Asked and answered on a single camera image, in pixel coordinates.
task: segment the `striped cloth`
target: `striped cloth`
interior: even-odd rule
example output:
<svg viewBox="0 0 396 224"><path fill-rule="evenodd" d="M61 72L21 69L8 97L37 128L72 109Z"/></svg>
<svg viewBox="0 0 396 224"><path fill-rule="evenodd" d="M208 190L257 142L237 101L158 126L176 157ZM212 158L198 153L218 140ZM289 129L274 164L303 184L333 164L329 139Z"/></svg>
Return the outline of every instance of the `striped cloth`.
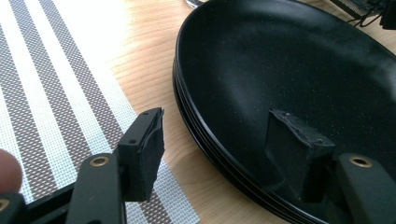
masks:
<svg viewBox="0 0 396 224"><path fill-rule="evenodd" d="M0 0L0 148L21 164L27 203L74 182L81 162L111 152L136 118L103 63L83 57L56 4ZM126 208L129 223L199 221L163 161L150 203Z"/></svg>

